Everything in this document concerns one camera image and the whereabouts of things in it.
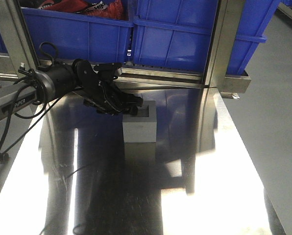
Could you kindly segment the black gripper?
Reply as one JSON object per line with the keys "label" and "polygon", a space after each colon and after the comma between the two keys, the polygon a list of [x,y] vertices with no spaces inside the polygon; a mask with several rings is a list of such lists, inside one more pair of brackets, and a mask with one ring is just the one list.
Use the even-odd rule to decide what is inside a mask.
{"label": "black gripper", "polygon": [[84,105],[95,107],[100,114],[138,114],[137,106],[143,105],[143,99],[133,94],[124,94],[114,83],[118,78],[115,73],[121,67],[121,63],[98,64],[92,67],[87,60],[73,61],[72,69],[82,87]]}

